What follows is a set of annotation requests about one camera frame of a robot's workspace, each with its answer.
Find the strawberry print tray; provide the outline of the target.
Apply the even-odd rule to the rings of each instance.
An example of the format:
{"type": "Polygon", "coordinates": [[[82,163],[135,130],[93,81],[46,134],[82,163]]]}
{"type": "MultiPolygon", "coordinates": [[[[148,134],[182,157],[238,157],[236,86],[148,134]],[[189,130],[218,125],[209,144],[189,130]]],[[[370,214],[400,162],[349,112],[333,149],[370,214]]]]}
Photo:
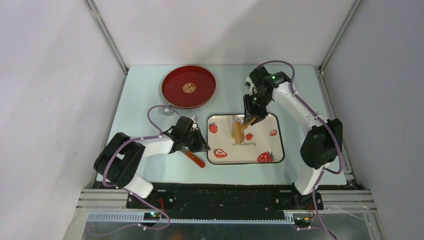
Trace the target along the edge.
{"type": "Polygon", "coordinates": [[[212,115],[207,119],[207,159],[214,165],[280,163],[285,158],[278,118],[270,113],[244,130],[244,140],[235,143],[232,124],[242,114],[212,115]]]}

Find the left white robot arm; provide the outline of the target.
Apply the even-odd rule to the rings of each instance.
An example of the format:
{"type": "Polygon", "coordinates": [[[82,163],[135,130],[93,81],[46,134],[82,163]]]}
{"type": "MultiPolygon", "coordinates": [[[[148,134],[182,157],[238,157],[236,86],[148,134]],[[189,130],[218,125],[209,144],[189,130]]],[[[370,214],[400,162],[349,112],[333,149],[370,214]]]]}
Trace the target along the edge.
{"type": "Polygon", "coordinates": [[[153,208],[158,194],[137,169],[143,158],[173,154],[182,149],[192,153],[211,149],[197,122],[186,116],[181,116],[175,125],[158,135],[131,138],[123,132],[116,133],[96,158],[93,169],[103,177],[106,187],[124,189],[137,195],[145,208],[153,208]]]}

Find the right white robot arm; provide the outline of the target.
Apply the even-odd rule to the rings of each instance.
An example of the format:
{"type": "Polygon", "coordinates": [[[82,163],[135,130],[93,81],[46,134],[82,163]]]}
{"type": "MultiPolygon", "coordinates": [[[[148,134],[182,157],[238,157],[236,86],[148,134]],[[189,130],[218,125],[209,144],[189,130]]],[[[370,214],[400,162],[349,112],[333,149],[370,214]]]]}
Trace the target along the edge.
{"type": "Polygon", "coordinates": [[[294,182],[291,204],[304,209],[311,202],[310,194],[321,180],[321,173],[330,163],[341,158],[343,124],[315,111],[294,86],[294,78],[282,71],[269,73],[265,66],[256,67],[247,77],[249,93],[243,96],[244,126],[253,126],[268,115],[267,106],[276,102],[296,121],[305,135],[300,147],[304,164],[294,182]]]}

